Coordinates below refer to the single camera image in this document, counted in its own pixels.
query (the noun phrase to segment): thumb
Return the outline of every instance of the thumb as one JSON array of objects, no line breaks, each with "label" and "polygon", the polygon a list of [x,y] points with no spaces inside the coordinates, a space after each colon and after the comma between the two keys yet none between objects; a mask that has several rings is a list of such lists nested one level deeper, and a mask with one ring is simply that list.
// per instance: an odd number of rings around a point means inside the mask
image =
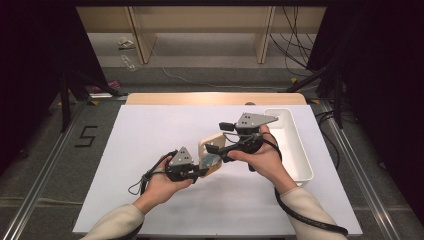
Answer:
[{"label": "thumb", "polygon": [[252,159],[252,155],[239,151],[239,150],[233,150],[228,152],[228,157],[234,159],[234,160],[240,160],[242,162],[247,162],[250,163],[251,159]]}]

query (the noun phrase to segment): wrist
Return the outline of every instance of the wrist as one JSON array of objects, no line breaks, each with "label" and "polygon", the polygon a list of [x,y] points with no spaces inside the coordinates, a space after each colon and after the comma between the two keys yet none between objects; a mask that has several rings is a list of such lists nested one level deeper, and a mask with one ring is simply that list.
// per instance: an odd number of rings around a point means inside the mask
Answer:
[{"label": "wrist", "polygon": [[284,194],[297,187],[296,182],[286,171],[273,176],[271,182],[280,194]]},{"label": "wrist", "polygon": [[144,215],[146,215],[150,210],[159,205],[154,197],[150,196],[148,193],[142,194],[133,205],[137,207]]}]

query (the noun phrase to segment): white container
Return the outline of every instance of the white container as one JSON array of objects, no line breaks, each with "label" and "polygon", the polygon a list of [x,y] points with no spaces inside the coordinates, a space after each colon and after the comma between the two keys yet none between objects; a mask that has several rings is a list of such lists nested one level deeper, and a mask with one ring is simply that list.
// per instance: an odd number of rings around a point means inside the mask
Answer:
[{"label": "white container", "polygon": [[283,156],[283,165],[299,186],[305,185],[314,177],[314,173],[290,110],[266,109],[264,114],[278,117],[278,121],[269,123],[268,127],[277,139]]}]

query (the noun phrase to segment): cabinet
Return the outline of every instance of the cabinet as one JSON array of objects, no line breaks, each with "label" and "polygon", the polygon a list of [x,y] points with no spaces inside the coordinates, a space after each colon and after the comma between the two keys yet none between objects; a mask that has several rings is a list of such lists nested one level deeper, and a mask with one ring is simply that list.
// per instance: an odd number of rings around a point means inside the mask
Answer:
[{"label": "cabinet", "polygon": [[[295,7],[77,7],[87,32],[131,32],[141,64],[147,64],[157,33],[251,33],[264,63],[271,33],[291,33]],[[298,33],[316,34],[326,7],[297,8]]]}]

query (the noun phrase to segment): forearm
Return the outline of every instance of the forearm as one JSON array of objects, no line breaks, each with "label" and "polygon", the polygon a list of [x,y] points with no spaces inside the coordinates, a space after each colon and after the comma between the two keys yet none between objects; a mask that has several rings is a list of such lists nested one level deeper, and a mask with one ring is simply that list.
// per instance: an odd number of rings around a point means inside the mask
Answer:
[{"label": "forearm", "polygon": [[82,239],[114,239],[127,236],[141,227],[143,221],[144,214],[134,205],[127,204],[103,216]]},{"label": "forearm", "polygon": [[[293,188],[292,190],[280,195],[281,201],[290,209],[300,215],[328,224],[336,224],[333,218],[328,215],[315,199],[312,194],[301,187]],[[296,236],[299,240],[306,239],[329,239],[339,240],[346,239],[345,236],[339,233],[329,232],[317,227],[309,226],[289,216],[290,222],[296,231]]]}]

